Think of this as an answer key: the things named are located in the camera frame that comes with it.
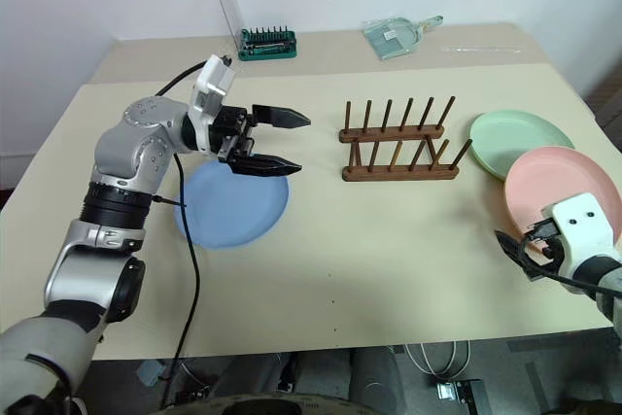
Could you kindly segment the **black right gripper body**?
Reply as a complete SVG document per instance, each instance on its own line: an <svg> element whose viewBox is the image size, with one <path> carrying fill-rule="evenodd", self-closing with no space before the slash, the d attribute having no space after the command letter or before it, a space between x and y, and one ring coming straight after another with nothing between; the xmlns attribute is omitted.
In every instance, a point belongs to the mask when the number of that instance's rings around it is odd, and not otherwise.
<svg viewBox="0 0 622 415"><path fill-rule="evenodd" d="M561 242L561 230L553 219L539 221L531 226L524 239L528 243L543 242L541 253L549 259L542 266L550 273L558 273L565 259L564 248Z"/></svg>

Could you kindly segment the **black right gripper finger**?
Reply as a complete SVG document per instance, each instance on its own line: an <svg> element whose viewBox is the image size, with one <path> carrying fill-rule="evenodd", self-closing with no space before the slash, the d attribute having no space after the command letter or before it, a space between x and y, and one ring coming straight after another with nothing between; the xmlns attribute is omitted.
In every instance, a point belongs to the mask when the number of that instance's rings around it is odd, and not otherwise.
<svg viewBox="0 0 622 415"><path fill-rule="evenodd" d="M527 255L520 242L501 230L495 231L495 237L504 254L522 269L528 279L534 281L541 277L536 270L538 265Z"/></svg>

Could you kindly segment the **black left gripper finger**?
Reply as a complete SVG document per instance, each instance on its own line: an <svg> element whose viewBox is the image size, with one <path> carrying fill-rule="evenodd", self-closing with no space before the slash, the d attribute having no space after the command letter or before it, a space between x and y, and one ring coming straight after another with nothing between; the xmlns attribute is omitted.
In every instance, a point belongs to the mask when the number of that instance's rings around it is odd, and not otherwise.
<svg viewBox="0 0 622 415"><path fill-rule="evenodd" d="M252 116L254 125L269 124L277 128L291 129L311 124L311 120L300 112L283 107L254 104Z"/></svg>
<svg viewBox="0 0 622 415"><path fill-rule="evenodd" d="M254 177L285 177L302 169L302 166L278 156L249 155L235 156L230 160L235 174Z"/></svg>

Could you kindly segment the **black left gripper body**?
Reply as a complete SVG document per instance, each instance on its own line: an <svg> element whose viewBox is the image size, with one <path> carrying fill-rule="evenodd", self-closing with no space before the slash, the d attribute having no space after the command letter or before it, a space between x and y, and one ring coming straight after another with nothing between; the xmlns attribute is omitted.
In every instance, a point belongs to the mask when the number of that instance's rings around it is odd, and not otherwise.
<svg viewBox="0 0 622 415"><path fill-rule="evenodd" d="M245 108L223 106L210 124L210 150L219 162L235 162L251 155L255 144L251 136L257 125Z"/></svg>

